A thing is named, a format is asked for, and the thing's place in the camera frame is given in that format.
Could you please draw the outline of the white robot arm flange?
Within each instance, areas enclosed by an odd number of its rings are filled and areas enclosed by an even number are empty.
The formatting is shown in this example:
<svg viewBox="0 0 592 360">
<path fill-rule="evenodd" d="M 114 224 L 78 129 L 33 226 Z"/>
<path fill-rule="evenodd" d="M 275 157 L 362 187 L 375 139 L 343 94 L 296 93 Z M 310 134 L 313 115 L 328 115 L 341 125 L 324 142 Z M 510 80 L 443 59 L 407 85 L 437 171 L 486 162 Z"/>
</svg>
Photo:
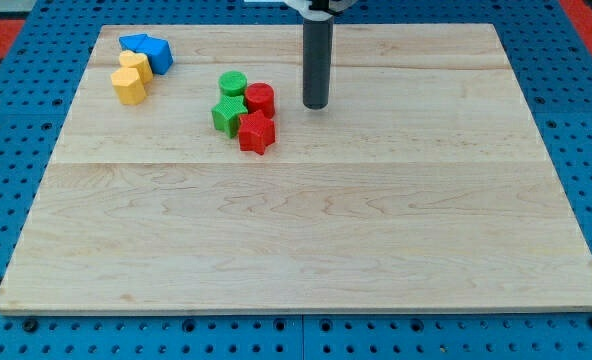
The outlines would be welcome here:
<svg viewBox="0 0 592 360">
<path fill-rule="evenodd" d="M 357 0 L 284 0 L 283 3 L 296 10 L 304 19 L 326 21 L 338 16 Z"/>
</svg>

